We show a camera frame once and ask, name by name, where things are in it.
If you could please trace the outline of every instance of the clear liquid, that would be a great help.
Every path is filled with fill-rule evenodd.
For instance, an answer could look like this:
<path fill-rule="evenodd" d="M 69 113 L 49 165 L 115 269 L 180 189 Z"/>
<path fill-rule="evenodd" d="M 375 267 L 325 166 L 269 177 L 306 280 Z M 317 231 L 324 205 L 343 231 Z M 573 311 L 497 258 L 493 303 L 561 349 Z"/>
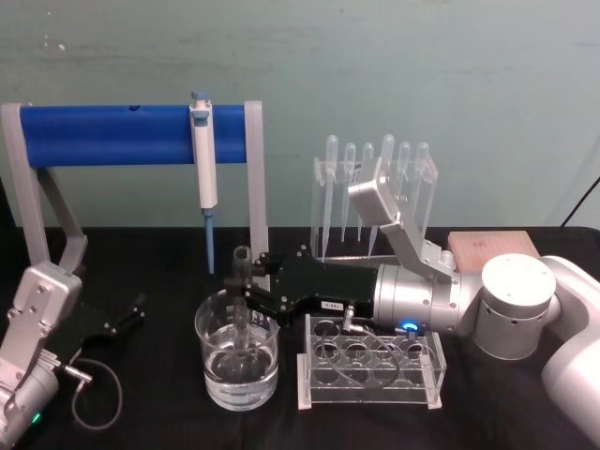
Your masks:
<path fill-rule="evenodd" d="M 204 363 L 208 394 L 230 411 L 258 408 L 273 395 L 278 383 L 277 356 L 263 345 L 265 330 L 253 324 L 247 330 L 247 347 L 236 350 L 239 336 L 235 326 L 220 328 L 211 340 L 222 351 L 213 351 Z"/>

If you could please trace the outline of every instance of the pipette tip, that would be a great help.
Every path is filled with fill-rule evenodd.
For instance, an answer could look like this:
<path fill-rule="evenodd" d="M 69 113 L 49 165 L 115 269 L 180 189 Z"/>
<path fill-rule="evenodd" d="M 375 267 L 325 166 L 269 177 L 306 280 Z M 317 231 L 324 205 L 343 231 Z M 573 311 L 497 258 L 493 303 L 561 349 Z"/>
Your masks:
<path fill-rule="evenodd" d="M 208 273 L 215 274 L 215 241 L 213 239 L 213 210 L 203 208 L 204 231 L 206 232 L 206 258 L 208 259 Z"/>

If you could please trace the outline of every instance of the black table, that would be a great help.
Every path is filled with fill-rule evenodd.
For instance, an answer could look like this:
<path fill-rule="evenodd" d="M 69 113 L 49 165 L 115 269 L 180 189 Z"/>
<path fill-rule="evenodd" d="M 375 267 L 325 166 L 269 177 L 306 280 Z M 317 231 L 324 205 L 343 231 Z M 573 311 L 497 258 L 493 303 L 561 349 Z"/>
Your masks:
<path fill-rule="evenodd" d="M 450 230 L 430 229 L 444 245 Z M 600 232 L 584 228 L 529 229 L 541 254 L 563 256 L 600 278 Z M 542 367 L 560 346 L 543 335 L 534 356 L 519 363 L 494 361 L 470 340 L 442 339 L 448 364 L 441 410 L 423 405 L 315 405 L 296 410 L 295 355 L 302 327 L 282 330 L 279 383 L 254 412 L 220 409 L 208 397 L 193 317 L 220 278 L 206 275 L 203 231 L 191 229 L 92 229 L 81 299 L 112 314 L 141 291 L 147 295 L 144 327 L 129 339 L 99 349 L 96 357 L 119 375 L 124 410 L 110 430 L 81 429 L 69 410 L 74 382 L 61 378 L 59 394 L 18 444 L 20 449 L 594 449 L 552 404 L 541 384 Z M 53 254 L 61 238 L 49 232 Z M 271 248 L 306 243 L 306 229 L 273 230 Z M 217 272 L 248 242 L 246 230 L 217 231 Z M 19 231 L 0 239 L 0 310 L 7 310 L 27 265 Z M 97 382 L 82 399 L 89 420 L 110 417 L 114 391 Z"/>

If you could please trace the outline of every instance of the sticker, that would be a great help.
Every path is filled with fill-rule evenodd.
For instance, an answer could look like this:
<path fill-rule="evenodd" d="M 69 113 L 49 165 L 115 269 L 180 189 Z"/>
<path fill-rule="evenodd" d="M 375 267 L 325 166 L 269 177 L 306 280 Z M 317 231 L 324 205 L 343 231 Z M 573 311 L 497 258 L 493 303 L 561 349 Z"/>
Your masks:
<path fill-rule="evenodd" d="M 343 311 L 344 306 L 336 302 L 321 302 L 321 309 L 333 309 L 334 311 Z"/>

